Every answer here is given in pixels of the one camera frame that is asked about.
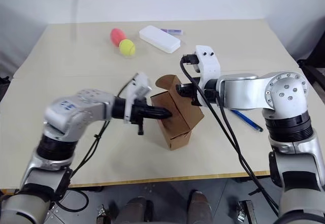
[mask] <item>table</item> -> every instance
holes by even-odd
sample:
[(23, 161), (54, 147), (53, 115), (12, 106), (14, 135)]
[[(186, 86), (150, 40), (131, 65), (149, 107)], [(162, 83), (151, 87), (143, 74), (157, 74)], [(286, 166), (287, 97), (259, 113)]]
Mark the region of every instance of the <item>table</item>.
[[(181, 48), (166, 54), (140, 40), (137, 33), (147, 25), (184, 30), (179, 37)], [(123, 29), (135, 42), (136, 57), (124, 58), (110, 44), (109, 32), (114, 27)], [(42, 133), (44, 110), (55, 98), (83, 88), (117, 93), (137, 71), (149, 76), (153, 84), (150, 95), (154, 95), (162, 91), (154, 86), (162, 75), (177, 74), (181, 81), (187, 81), (179, 60), (182, 54), (192, 53), (196, 44), (214, 49), (223, 74), (253, 72), (261, 76), (273, 71), (301, 72), (263, 20), (84, 23), (77, 25), (76, 40), (71, 37), (71, 24), (51, 24), (16, 72), (0, 104), (0, 165), (8, 166), (0, 169), (0, 188), (19, 186)], [(312, 87), (308, 103), (312, 125), (325, 152), (324, 104)], [(94, 157), (73, 177), (72, 185), (245, 176), (215, 119), (207, 108), (202, 111), (205, 117), (193, 129), (190, 143), (175, 151), (168, 150), (157, 122), (145, 119), (145, 135), (138, 136), (136, 125), (113, 120)], [(264, 126), (261, 111), (245, 114)], [(232, 113), (227, 115), (252, 169), (257, 175), (269, 174), (271, 147), (267, 130), (256, 132)], [(88, 127), (77, 145), (72, 168), (83, 158), (101, 125), (102, 122), (95, 122)]]

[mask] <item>purple marker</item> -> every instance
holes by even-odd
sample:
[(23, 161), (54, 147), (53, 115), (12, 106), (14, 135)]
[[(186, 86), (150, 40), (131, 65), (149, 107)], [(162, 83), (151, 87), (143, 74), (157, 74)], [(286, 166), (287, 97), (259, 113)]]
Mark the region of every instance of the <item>purple marker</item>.
[(170, 34), (170, 35), (183, 35), (183, 30), (181, 29), (164, 29), (161, 28), (162, 31)]

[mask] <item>yellow tennis ball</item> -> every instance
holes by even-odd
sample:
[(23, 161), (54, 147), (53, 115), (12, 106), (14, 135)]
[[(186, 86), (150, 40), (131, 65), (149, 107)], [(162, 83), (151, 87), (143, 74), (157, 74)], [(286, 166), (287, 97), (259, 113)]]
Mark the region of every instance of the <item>yellow tennis ball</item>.
[(119, 44), (120, 52), (125, 56), (134, 55), (136, 47), (131, 40), (122, 40)]

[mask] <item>white box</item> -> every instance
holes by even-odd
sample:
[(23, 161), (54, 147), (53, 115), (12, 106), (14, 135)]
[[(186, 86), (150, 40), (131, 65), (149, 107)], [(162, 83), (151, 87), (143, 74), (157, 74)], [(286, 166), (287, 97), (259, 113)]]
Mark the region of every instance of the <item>white box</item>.
[(152, 25), (141, 29), (139, 35), (144, 41), (169, 54), (181, 46), (181, 41), (178, 38)]

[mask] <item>floor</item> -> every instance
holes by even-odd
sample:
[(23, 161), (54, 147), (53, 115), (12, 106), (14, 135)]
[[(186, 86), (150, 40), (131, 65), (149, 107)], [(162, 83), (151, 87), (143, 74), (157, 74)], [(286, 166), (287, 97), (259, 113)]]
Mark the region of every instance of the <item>floor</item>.
[[(261, 179), (261, 183), (279, 202), (281, 190), (269, 178)], [(79, 212), (70, 213), (54, 206), (49, 211), (45, 224), (90, 224), (95, 223), (98, 207), (105, 208), (115, 202), (118, 208), (124, 206), (130, 199), (144, 196), (154, 203), (156, 221), (186, 223), (187, 199), (191, 190), (203, 192), (211, 205), (214, 223), (234, 224), (236, 203), (239, 200), (252, 200), (255, 208), (257, 223), (269, 224), (276, 220), (261, 194), (249, 196), (256, 189), (251, 182), (238, 183), (235, 179), (206, 179), (174, 182), (142, 183), (131, 185), (106, 186), (100, 193), (86, 191), (89, 196), (89, 206)], [(68, 192), (61, 203), (68, 208), (81, 208), (85, 200), (75, 192)]]

